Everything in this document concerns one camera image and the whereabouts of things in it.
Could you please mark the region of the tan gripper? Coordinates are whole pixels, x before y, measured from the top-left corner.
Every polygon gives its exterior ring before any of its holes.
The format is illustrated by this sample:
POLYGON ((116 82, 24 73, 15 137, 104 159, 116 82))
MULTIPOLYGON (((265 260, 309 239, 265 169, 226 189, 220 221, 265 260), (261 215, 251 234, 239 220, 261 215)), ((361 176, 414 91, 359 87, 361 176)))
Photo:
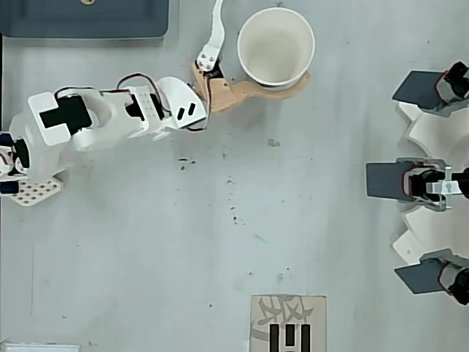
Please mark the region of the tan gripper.
POLYGON ((241 104, 246 98, 267 98, 285 100, 297 95, 308 83, 311 75, 306 71, 292 86, 278 91, 267 90, 248 81, 236 82, 227 78, 220 68, 219 55, 224 44, 225 28, 221 10, 223 0, 216 0, 213 6, 212 28, 209 40, 191 65, 194 81, 190 84, 203 102, 209 103, 210 111, 228 111, 241 104))

